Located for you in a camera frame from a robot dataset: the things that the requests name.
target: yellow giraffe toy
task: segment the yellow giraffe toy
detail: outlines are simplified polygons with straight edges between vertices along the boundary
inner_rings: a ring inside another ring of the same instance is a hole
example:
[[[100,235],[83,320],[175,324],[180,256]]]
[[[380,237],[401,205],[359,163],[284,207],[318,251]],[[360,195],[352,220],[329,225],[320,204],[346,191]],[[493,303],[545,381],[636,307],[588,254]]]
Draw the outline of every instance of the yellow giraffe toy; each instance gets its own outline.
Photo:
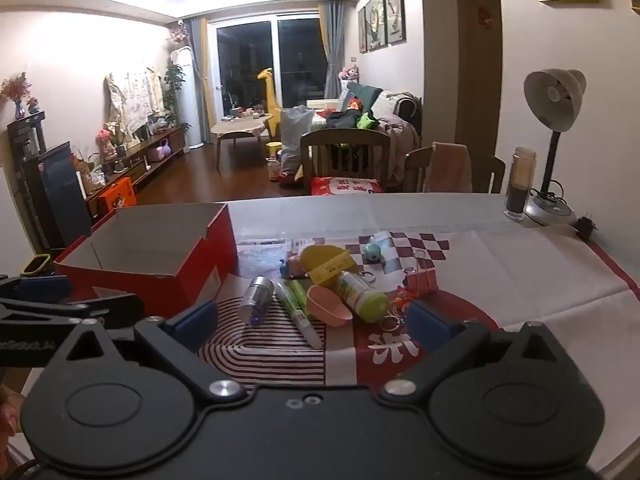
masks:
[[[264,79],[264,84],[267,85],[267,112],[273,117],[267,122],[269,123],[269,131],[271,137],[276,138],[278,134],[278,124],[280,124],[280,112],[282,107],[278,104],[276,99],[276,91],[273,87],[273,68],[265,68],[258,74],[258,79]]]

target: black cabinet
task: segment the black cabinet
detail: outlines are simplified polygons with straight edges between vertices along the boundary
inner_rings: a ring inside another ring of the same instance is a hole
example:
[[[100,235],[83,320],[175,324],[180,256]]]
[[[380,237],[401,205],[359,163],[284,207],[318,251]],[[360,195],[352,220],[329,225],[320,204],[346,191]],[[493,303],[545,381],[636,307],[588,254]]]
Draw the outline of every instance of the black cabinet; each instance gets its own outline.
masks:
[[[46,249],[65,248],[91,234],[69,142],[22,163],[31,213]]]

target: red and white tablecloth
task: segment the red and white tablecloth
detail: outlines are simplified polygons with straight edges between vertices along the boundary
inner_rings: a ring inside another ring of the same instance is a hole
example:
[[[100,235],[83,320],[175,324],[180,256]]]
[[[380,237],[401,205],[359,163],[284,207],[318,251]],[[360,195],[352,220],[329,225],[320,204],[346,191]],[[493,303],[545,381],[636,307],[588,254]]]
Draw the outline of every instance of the red and white tablecloth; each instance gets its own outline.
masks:
[[[516,330],[543,320],[600,397],[606,411],[603,435],[590,466],[600,470],[639,436],[640,290],[594,244],[569,228],[517,232],[430,234],[381,232],[384,262],[358,261],[367,237],[263,240],[238,246],[239,276],[229,276],[218,294],[218,330],[200,355],[247,384],[257,382],[377,386],[425,357],[404,333],[384,333],[359,320],[341,328],[316,329],[324,350],[302,339],[276,302],[264,325],[246,327],[236,307],[250,280],[279,276],[279,259],[309,243],[343,246],[376,275],[383,292],[402,282],[402,268],[435,267],[440,292],[430,303],[453,318],[480,317]]]

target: yellow curtain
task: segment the yellow curtain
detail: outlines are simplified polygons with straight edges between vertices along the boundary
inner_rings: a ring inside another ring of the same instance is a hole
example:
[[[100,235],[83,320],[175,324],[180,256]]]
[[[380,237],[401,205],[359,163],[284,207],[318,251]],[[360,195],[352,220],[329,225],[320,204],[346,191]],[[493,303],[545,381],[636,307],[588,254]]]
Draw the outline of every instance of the yellow curtain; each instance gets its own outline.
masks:
[[[207,121],[210,130],[217,122],[216,111],[213,107],[213,99],[211,97],[211,85],[209,84],[210,63],[209,63],[209,38],[207,37],[207,20],[202,16],[200,18],[200,51],[202,53],[202,66],[200,71],[202,77],[200,81],[202,83],[202,98],[204,99],[204,106],[207,113]]]
[[[329,42],[327,41],[326,34],[326,19],[324,18],[324,7],[322,4],[318,5],[318,14],[320,14],[320,35],[322,36],[322,46],[324,47],[324,56],[329,61]]]

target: pink scoop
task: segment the pink scoop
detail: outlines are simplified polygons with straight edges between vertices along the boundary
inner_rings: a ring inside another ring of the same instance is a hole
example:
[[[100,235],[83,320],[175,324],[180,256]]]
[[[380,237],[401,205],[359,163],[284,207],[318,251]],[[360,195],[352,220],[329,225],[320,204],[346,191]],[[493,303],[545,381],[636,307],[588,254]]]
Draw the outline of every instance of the pink scoop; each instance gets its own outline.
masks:
[[[329,326],[342,326],[351,319],[351,310],[328,288],[312,285],[306,293],[306,309]]]

